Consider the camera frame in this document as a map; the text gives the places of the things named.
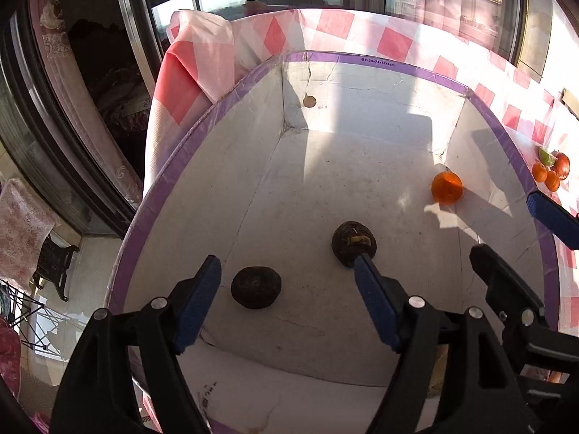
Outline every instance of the pink checkered pattern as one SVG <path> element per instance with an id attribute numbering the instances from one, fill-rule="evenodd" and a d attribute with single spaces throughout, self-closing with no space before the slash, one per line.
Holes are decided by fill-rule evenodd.
<path id="1" fill-rule="evenodd" d="M 541 85 L 488 49 L 436 27 L 345 9 L 292 9 L 233 22 L 180 11 L 173 15 L 167 33 L 172 45 L 151 109 L 145 189 L 203 113 L 249 71 L 283 51 L 349 52 L 419 66 L 469 86 L 504 126 L 533 144 L 561 149 L 570 158 L 571 145 L 579 145 L 576 119 Z M 534 160 L 532 154 L 525 157 Z M 568 210 L 579 208 L 575 184 L 579 185 L 579 175 L 557 195 Z M 576 263 L 576 257 L 570 260 L 572 252 L 560 246 L 558 250 L 561 278 L 574 282 L 576 265 L 569 263 Z M 569 317 L 562 329 L 579 333 L 577 285 L 562 283 L 563 306 L 562 315 Z"/>

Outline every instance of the orange fruit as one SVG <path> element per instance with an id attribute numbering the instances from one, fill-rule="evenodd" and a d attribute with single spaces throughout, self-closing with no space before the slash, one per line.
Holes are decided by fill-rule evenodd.
<path id="1" fill-rule="evenodd" d="M 537 183 L 544 183 L 546 180 L 547 169 L 540 161 L 533 165 L 533 177 Z"/>
<path id="2" fill-rule="evenodd" d="M 432 197 L 440 205 L 450 205 L 462 197 L 462 181 L 451 171 L 443 171 L 432 180 Z"/>
<path id="3" fill-rule="evenodd" d="M 560 184 L 561 180 L 557 176 L 557 173 L 555 173 L 554 171 L 549 171 L 546 174 L 545 186 L 549 188 L 549 191 L 551 192 L 557 191 L 557 189 L 559 189 Z"/>

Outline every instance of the green fruit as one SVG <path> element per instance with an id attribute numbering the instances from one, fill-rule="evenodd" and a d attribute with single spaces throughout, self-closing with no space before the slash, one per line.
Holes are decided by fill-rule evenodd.
<path id="1" fill-rule="evenodd" d="M 553 166 L 555 164 L 555 161 L 557 161 L 557 158 L 551 155 L 543 147 L 539 147 L 539 160 L 545 166 Z"/>

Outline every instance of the blue gripper pad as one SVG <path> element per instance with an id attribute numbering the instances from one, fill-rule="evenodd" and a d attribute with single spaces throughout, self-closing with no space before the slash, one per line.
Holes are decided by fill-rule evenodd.
<path id="1" fill-rule="evenodd" d="M 177 318 L 177 333 L 173 340 L 177 354 L 182 354 L 197 339 L 219 284 L 221 262 L 209 255 L 194 278 L 180 281 L 171 292 L 169 299 Z"/>
<path id="2" fill-rule="evenodd" d="M 358 256 L 354 262 L 354 279 L 364 300 L 380 341 L 399 352 L 402 341 L 398 336 L 396 311 L 380 285 L 383 277 L 368 256 Z"/>
<path id="3" fill-rule="evenodd" d="M 527 196 L 529 213 L 556 235 L 569 249 L 579 249 L 579 220 L 541 191 Z"/>

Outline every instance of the metal bolt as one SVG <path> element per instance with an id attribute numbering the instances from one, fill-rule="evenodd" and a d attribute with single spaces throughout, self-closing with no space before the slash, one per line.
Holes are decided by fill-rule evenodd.
<path id="1" fill-rule="evenodd" d="M 151 301 L 151 307 L 155 310 L 164 309 L 167 306 L 167 299 L 165 297 L 157 297 Z"/>
<path id="2" fill-rule="evenodd" d="M 415 309 L 421 309 L 426 305 L 424 299 L 422 297 L 419 297 L 418 295 L 413 295 L 412 297 L 410 297 L 408 299 L 408 303 L 410 304 L 411 307 L 414 307 Z"/>
<path id="3" fill-rule="evenodd" d="M 468 309 L 468 314 L 473 317 L 476 318 L 477 320 L 479 320 L 480 318 L 482 318 L 482 316 L 484 315 L 484 313 L 482 312 L 481 309 L 479 309 L 478 307 L 470 307 L 470 309 Z"/>
<path id="4" fill-rule="evenodd" d="M 108 315 L 107 309 L 96 309 L 93 313 L 93 318 L 95 320 L 104 320 Z"/>
<path id="5" fill-rule="evenodd" d="M 523 313 L 520 315 L 520 322 L 525 326 L 530 326 L 535 320 L 535 314 L 531 309 L 524 309 Z"/>

